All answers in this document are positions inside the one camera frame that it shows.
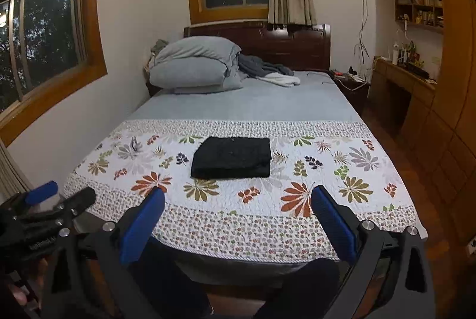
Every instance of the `bookshelf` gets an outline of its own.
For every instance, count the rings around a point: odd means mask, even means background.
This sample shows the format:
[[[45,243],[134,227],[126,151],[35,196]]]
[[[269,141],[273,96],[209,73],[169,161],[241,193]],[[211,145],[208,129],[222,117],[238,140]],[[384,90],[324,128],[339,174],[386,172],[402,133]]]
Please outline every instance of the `bookshelf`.
[[[405,14],[409,17],[409,28],[444,32],[442,0],[395,0],[396,21],[405,25]]]

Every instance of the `floral bedspread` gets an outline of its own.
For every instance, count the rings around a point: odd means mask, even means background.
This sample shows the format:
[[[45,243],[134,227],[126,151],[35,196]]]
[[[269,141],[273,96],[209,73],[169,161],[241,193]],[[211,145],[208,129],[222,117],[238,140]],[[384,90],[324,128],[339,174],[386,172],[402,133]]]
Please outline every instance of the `floral bedspread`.
[[[192,179],[193,154],[208,136],[270,138],[270,177]],[[403,181],[363,123],[129,120],[74,170],[64,193],[91,186],[97,200],[89,211],[118,221],[158,186],[167,204],[153,234],[162,243],[224,259],[299,263],[337,259],[310,207],[319,184],[382,229],[416,221]]]

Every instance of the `black pants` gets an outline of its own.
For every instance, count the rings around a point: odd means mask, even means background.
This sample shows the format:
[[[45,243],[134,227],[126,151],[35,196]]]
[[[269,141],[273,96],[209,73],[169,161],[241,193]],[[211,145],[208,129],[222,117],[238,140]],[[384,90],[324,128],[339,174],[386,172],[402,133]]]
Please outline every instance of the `black pants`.
[[[175,264],[168,250],[151,238],[129,271],[154,309],[164,319],[195,319],[210,313],[206,293]],[[254,319],[318,319],[339,289],[339,268],[328,259],[311,261],[289,275],[282,288]]]

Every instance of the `bed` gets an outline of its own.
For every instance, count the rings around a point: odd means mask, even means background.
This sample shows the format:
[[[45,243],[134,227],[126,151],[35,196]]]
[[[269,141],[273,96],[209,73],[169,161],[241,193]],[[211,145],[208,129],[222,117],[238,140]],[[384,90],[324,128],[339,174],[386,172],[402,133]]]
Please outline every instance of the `bed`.
[[[261,284],[318,257],[338,260],[313,216],[309,195],[323,184],[359,219],[385,230],[421,225],[390,158],[329,75],[330,28],[268,32],[262,23],[186,28],[220,35],[244,53],[300,70],[301,84],[253,78],[236,91],[158,93],[106,137],[69,176],[64,195],[96,190],[89,212],[118,221],[154,187],[167,205],[153,235],[194,280]],[[268,137],[269,178],[196,180],[194,151],[208,136]],[[137,140],[133,150],[130,142]]]

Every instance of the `wooden headboard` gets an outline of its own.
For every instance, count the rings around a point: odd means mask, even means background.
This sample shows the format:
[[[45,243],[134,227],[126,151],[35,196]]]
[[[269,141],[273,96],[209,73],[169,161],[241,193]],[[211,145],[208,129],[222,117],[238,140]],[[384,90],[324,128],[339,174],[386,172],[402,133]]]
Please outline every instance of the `wooden headboard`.
[[[245,21],[185,28],[184,37],[220,36],[239,45],[242,53],[294,70],[329,70],[330,26],[318,25],[288,33],[267,30],[265,21]]]

